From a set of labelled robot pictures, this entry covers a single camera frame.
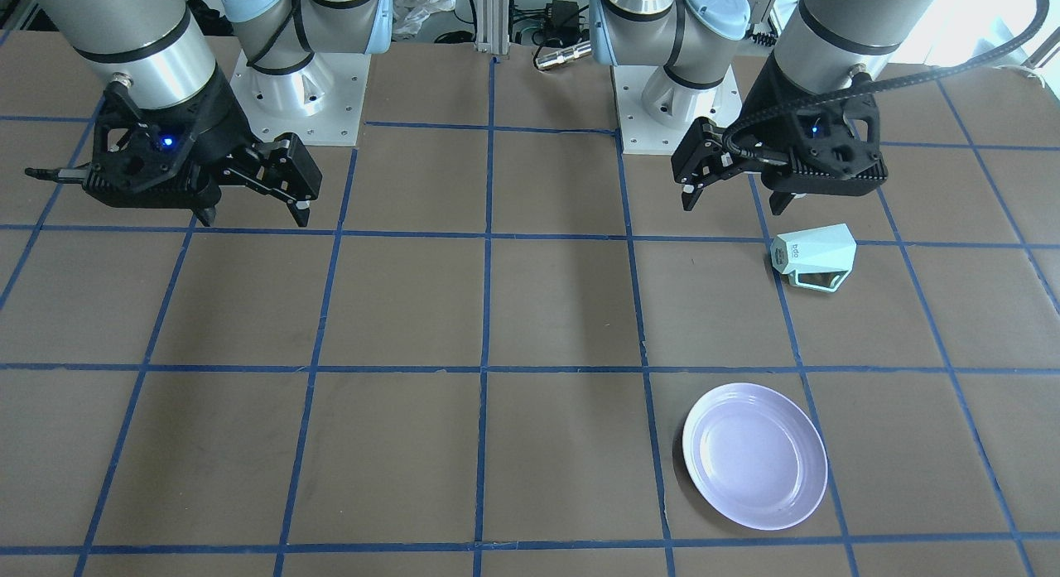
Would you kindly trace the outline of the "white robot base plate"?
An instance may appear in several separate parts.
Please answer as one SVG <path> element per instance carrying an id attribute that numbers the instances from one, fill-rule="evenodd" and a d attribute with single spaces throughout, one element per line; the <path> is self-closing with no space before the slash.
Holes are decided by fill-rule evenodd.
<path id="1" fill-rule="evenodd" d="M 612 68 L 622 151 L 626 155 L 670 156 L 699 118 L 728 127 L 742 109 L 732 68 L 716 87 L 691 89 L 669 78 L 660 65 Z"/>
<path id="2" fill-rule="evenodd" d="M 294 132 L 307 146 L 356 147 L 369 54 L 317 53 L 292 75 L 265 75 L 238 54 L 232 90 L 254 135 L 266 141 Z"/>

